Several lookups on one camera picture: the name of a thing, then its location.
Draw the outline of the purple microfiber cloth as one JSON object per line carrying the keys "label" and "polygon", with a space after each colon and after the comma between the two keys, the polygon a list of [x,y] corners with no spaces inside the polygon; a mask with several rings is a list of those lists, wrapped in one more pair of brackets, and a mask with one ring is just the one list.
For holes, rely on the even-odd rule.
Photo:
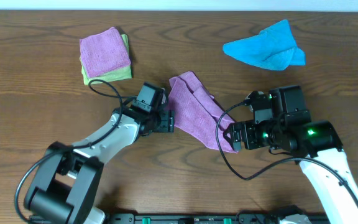
{"label": "purple microfiber cloth", "polygon": [[233,153],[223,131],[234,122],[214,100],[197,76],[189,71],[169,79],[167,108],[175,112],[175,127],[192,135],[209,149]]}

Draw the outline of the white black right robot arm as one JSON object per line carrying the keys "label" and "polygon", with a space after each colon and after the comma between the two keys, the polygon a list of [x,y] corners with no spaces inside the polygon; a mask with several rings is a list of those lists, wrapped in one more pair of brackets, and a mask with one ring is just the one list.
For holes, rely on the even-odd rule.
{"label": "white black right robot arm", "polygon": [[288,158],[268,166],[295,162],[306,175],[331,223],[358,223],[358,186],[342,142],[329,121],[285,126],[270,120],[232,123],[224,138],[235,151],[269,147]]}

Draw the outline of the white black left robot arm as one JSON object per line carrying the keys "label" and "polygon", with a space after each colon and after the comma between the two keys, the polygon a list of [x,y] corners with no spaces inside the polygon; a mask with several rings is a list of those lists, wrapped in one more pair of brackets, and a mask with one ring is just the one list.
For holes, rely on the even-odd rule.
{"label": "white black left robot arm", "polygon": [[66,146],[52,143],[24,197],[24,207],[50,223],[106,223],[94,206],[104,166],[140,136],[171,133],[172,110],[149,114],[134,108],[115,109],[109,121],[87,138]]}

